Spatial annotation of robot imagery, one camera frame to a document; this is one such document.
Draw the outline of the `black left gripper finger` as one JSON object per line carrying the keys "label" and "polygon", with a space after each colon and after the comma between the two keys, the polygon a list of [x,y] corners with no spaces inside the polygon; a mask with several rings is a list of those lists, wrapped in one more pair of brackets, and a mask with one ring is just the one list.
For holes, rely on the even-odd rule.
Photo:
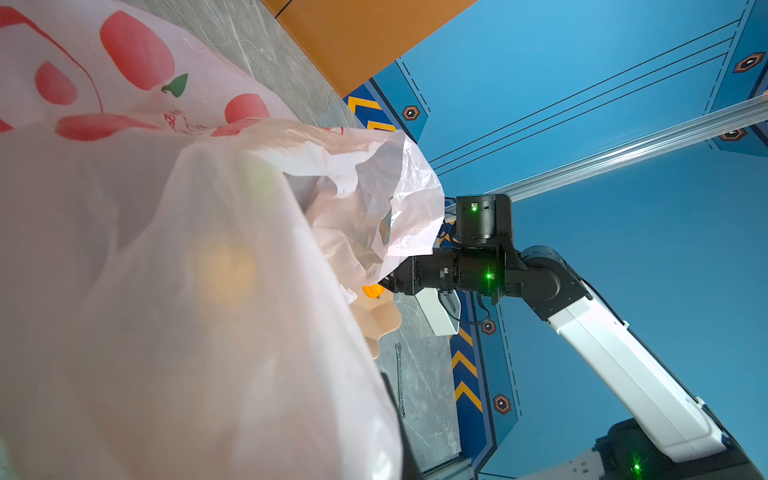
{"label": "black left gripper finger", "polygon": [[400,440],[402,444],[401,479],[402,480],[423,480],[423,473],[414,458],[412,448],[407,438],[406,430],[404,428],[404,424],[399,413],[399,407],[398,407],[397,400],[395,398],[395,394],[394,394],[391,382],[389,380],[389,377],[385,372],[381,372],[380,375],[385,385],[385,388],[387,390],[392,406],[395,409],[395,416],[396,416],[396,420],[398,421]]}

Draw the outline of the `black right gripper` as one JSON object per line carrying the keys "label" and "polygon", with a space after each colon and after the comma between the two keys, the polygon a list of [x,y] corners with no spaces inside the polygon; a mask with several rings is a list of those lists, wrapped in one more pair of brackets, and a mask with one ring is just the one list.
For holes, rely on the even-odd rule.
{"label": "black right gripper", "polygon": [[380,280],[379,285],[392,293],[415,296],[420,291],[416,260],[405,259],[393,272]]}

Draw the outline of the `pink printed plastic bag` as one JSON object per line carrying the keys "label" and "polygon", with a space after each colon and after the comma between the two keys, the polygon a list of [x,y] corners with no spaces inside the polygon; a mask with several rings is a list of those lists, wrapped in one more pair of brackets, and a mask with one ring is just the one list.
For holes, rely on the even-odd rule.
{"label": "pink printed plastic bag", "polygon": [[1,472],[401,479],[350,305],[428,253],[403,133],[316,127],[118,1],[1,5]]}

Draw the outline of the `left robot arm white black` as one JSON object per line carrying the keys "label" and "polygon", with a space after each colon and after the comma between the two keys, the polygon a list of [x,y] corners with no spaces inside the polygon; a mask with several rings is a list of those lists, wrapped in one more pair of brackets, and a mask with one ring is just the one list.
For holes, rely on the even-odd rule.
{"label": "left robot arm white black", "polygon": [[[436,466],[422,469],[413,454],[403,417],[404,395],[389,386],[403,441],[404,479],[507,479],[486,469],[500,443],[517,423],[514,383],[483,372],[473,376],[454,370],[455,407],[460,450]],[[527,479],[761,479],[763,474],[743,449],[726,441],[725,450],[698,460],[675,463],[663,455],[640,429],[626,420],[612,426],[593,446],[559,465],[531,472]]]}

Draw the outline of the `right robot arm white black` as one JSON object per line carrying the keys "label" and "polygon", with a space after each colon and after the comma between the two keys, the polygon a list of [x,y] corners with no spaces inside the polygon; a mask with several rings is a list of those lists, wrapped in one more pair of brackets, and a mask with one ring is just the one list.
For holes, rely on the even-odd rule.
{"label": "right robot arm white black", "polygon": [[382,286],[410,296],[434,288],[478,293],[493,303],[520,298],[571,345],[669,460],[699,460],[733,445],[706,404],[559,253],[515,248],[508,196],[459,197],[455,214],[453,247],[407,258]]}

